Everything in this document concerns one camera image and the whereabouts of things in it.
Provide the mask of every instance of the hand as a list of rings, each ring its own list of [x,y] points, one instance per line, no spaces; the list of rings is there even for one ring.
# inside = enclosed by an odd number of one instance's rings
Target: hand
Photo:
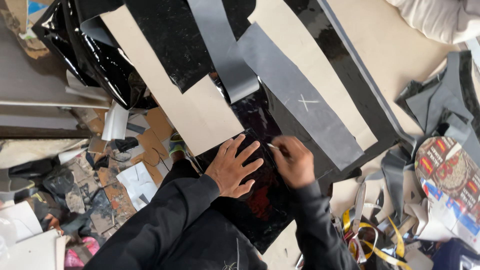
[[[257,159],[245,167],[242,166],[242,163],[260,146],[260,143],[255,141],[235,157],[237,149],[244,139],[245,135],[240,134],[235,140],[229,139],[224,142],[215,159],[205,171],[205,174],[218,185],[220,196],[238,198],[249,192],[255,180],[250,179],[242,185],[239,185],[240,181],[264,163],[263,159]]]
[[[292,188],[301,188],[315,181],[313,172],[313,154],[293,136],[278,136],[270,147],[278,172]]]

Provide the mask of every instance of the white chalk mark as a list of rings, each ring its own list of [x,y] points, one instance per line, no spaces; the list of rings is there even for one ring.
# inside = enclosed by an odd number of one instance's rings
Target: white chalk mark
[[[300,102],[303,102],[303,105],[305,105],[305,109],[306,109],[307,111],[308,111],[307,103],[318,103],[317,100],[312,100],[312,101],[305,100],[305,99],[303,98],[303,95],[302,95],[302,94],[300,94],[300,96],[301,96],[301,100],[299,100],[299,101],[300,101]]]

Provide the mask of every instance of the scissors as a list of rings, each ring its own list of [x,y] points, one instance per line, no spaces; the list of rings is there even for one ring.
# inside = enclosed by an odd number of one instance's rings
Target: scissors
[[[367,183],[363,182],[357,192],[357,200],[355,203],[355,218],[350,230],[345,234],[344,240],[348,244],[348,248],[354,254],[354,258],[358,263],[363,263],[367,259],[365,253],[360,245],[358,233],[360,229],[360,220],[363,213],[363,205],[365,204],[365,197],[367,195]]]

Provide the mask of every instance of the black sleeve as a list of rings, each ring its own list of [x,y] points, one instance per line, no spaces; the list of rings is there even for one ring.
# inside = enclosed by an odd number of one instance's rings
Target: black sleeve
[[[330,220],[329,200],[315,181],[292,191],[292,208],[297,223],[297,242],[303,254],[304,270],[359,269]]]
[[[179,178],[162,187],[151,202],[108,239],[84,270],[150,269],[219,195],[208,175]]]

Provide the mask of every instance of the black jacket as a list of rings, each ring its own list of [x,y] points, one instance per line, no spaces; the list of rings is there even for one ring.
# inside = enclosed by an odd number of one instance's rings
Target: black jacket
[[[218,186],[205,174],[166,184],[84,269],[266,270],[248,239],[223,215],[208,209],[218,195]],[[318,183],[293,190],[292,198],[303,269],[357,269],[333,228],[328,198]]]

